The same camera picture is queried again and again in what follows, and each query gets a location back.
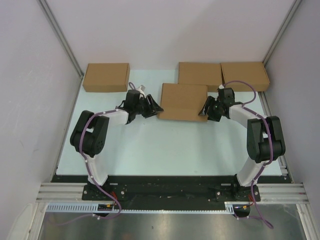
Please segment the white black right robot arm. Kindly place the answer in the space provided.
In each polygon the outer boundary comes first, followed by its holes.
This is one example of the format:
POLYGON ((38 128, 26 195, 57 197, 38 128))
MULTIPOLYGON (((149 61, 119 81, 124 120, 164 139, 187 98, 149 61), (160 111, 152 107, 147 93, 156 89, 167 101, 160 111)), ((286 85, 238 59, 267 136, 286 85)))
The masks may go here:
POLYGON ((249 194, 248 187, 257 183, 264 169, 285 154, 282 125, 279 117, 259 114, 237 102, 232 88, 221 85, 217 92, 218 97, 207 97, 198 115, 214 122, 226 117, 246 128, 248 159, 235 175, 237 184, 230 188, 231 196, 242 201, 249 194))

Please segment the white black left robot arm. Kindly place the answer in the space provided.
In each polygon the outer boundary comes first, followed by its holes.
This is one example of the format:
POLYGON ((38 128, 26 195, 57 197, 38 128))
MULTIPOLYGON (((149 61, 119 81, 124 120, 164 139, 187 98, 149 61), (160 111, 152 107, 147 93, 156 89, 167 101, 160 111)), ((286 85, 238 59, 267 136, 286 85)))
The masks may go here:
POLYGON ((111 188, 105 184, 107 169, 98 158, 105 146, 108 130, 130 124, 137 115, 147 119, 163 111, 152 95, 146 95, 141 89, 128 90, 125 99, 115 109, 97 113, 82 111, 70 136, 70 144, 84 158, 88 180, 96 184, 93 194, 98 199, 105 200, 111 193, 111 188))

